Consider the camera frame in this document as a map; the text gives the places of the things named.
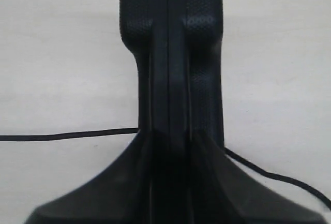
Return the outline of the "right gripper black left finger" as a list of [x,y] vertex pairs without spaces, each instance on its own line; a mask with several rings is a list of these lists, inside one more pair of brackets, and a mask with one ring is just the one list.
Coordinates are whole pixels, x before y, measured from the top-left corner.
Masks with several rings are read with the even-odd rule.
[[37,207],[26,223],[149,223],[152,135],[141,131],[111,165]]

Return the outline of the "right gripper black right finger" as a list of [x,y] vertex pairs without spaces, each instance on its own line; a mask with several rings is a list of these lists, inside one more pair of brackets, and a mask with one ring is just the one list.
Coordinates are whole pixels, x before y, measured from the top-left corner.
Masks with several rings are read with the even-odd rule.
[[192,135],[192,204],[195,223],[325,223],[251,178],[202,131]]

